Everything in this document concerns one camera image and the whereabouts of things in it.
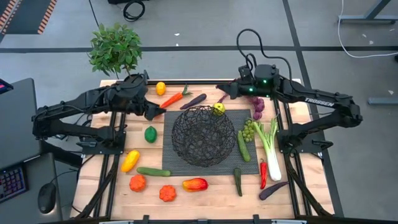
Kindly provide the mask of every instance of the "black wire basket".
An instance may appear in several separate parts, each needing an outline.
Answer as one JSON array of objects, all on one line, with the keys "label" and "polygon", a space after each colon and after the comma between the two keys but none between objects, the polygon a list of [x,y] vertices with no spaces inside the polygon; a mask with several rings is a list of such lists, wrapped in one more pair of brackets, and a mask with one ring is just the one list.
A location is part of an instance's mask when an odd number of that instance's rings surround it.
[{"label": "black wire basket", "polygon": [[173,149],[191,165],[209,167],[219,164],[229,156],[235,142],[232,122],[210,106],[187,109],[173,125]]}]

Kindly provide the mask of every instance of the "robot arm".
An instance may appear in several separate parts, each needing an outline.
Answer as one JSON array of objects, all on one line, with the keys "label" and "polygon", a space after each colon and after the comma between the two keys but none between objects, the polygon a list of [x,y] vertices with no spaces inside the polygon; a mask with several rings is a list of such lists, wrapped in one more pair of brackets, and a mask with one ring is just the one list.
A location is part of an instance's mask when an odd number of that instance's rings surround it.
[{"label": "robot arm", "polygon": [[288,130],[281,131],[284,144],[296,147],[310,133],[335,126],[355,127],[362,122],[359,106],[354,103],[352,96],[305,88],[279,75],[275,65],[258,65],[254,75],[247,66],[240,67],[239,72],[241,78],[217,86],[228,93],[231,99],[239,96],[263,96],[272,100],[276,98],[284,103],[302,101],[335,109],[328,116],[305,124],[293,124]]},{"label": "robot arm", "polygon": [[66,134],[79,137],[91,137],[97,141],[113,141],[115,130],[113,127],[91,128],[60,121],[78,113],[98,114],[101,112],[134,113],[144,115],[152,120],[155,116],[166,112],[155,103],[147,101],[146,76],[137,75],[122,83],[96,88],[82,93],[71,101],[61,101],[57,105],[44,106],[37,110],[32,117],[33,134],[39,139],[46,139],[56,134]]}]

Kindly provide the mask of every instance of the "white cable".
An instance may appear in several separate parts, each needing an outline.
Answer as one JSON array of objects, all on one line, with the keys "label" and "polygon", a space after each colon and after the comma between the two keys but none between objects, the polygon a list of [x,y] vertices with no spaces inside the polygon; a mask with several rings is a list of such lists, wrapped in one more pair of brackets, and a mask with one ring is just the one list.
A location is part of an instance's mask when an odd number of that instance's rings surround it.
[{"label": "white cable", "polygon": [[338,18],[338,25],[337,25],[337,35],[338,35],[338,40],[340,41],[340,45],[343,48],[343,50],[350,56],[353,58],[369,58],[369,57],[383,57],[383,56],[391,56],[391,55],[398,55],[398,52],[396,53],[391,53],[391,54],[383,54],[383,55],[367,55],[367,56],[355,56],[355,55],[351,55],[350,53],[348,53],[348,51],[346,50],[346,48],[344,47],[342,41],[341,41],[341,37],[340,37],[340,23],[341,23],[341,16],[343,15],[343,11],[344,11],[344,0],[341,0],[341,13],[340,13],[340,17]]}]

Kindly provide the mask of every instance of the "wooden board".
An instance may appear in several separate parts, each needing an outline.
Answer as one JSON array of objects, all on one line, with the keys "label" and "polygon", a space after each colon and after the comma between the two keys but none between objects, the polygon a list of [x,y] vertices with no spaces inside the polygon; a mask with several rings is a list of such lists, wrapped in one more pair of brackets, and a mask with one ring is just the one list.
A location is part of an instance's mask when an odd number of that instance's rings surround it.
[{"label": "wooden board", "polygon": [[[101,86],[111,85],[112,80],[103,80]],[[182,85],[167,86],[166,94],[158,96],[155,93],[154,86],[149,86],[146,98],[154,103],[161,104],[172,95],[181,92]],[[178,110],[183,104],[189,102],[199,94],[206,93],[207,99],[203,105],[212,105],[222,96],[223,92],[215,89],[214,85],[190,85],[188,90],[193,93],[192,96],[186,96],[179,102],[169,106],[168,110]],[[269,128],[271,118],[275,116],[274,106],[269,99],[265,99],[266,109],[263,112],[261,121],[265,127]],[[235,100],[225,99],[227,110],[251,109],[244,98]],[[295,103],[290,106],[294,122],[304,123],[310,120],[308,108],[305,103]],[[92,126],[101,127],[109,125],[110,114],[97,114],[93,118]],[[147,121],[143,116],[127,115],[127,139],[124,154],[121,155],[119,168],[131,150],[138,150],[141,153],[136,167],[146,166],[162,168],[162,143],[164,114],[156,117],[153,121]],[[144,131],[148,126],[156,128],[158,138],[155,143],[150,144],[144,139]],[[257,158],[266,159],[264,148],[258,136],[255,137]],[[277,153],[279,167],[282,172],[282,180],[287,180],[285,164],[282,154]],[[307,187],[314,194],[315,198],[324,206],[324,208],[333,213],[330,194],[326,184],[326,178],[323,173],[321,160],[311,154],[302,154],[302,165]],[[73,205],[81,210],[89,202],[98,188],[100,178],[101,163],[103,156],[97,155],[88,161],[81,169],[78,186],[76,188]],[[112,219],[141,220],[143,215],[149,215],[154,220],[180,220],[180,219],[252,219],[253,214],[259,214],[260,218],[293,218],[289,187],[285,186],[270,196],[267,200],[258,199],[260,190],[259,175],[243,175],[242,190],[243,197],[236,193],[236,187],[232,175],[204,176],[209,188],[206,191],[188,193],[181,187],[183,180],[194,178],[190,177],[150,177],[146,176],[147,187],[143,192],[133,192],[129,189],[130,178],[137,174],[136,169],[128,173],[118,172],[116,181],[116,190],[112,210]],[[271,178],[267,178],[267,187],[275,184]],[[173,185],[177,190],[177,198],[173,202],[165,203],[159,199],[159,190],[163,185]],[[299,191],[298,201],[300,211],[303,214],[302,198]],[[101,215],[104,215],[107,193],[104,194]],[[74,217],[77,212],[72,210],[71,216]]]}]

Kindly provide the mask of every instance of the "green apple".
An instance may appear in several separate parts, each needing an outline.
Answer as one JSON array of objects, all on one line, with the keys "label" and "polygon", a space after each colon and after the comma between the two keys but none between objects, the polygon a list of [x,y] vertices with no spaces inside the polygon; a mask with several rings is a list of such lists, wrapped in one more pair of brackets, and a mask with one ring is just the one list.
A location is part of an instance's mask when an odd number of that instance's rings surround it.
[{"label": "green apple", "polygon": [[215,104],[213,105],[213,107],[216,108],[216,109],[218,109],[218,110],[214,110],[214,114],[215,114],[215,115],[221,116],[221,115],[224,114],[224,112],[225,112],[225,106],[224,106],[224,104],[222,104],[222,103],[215,103]]}]

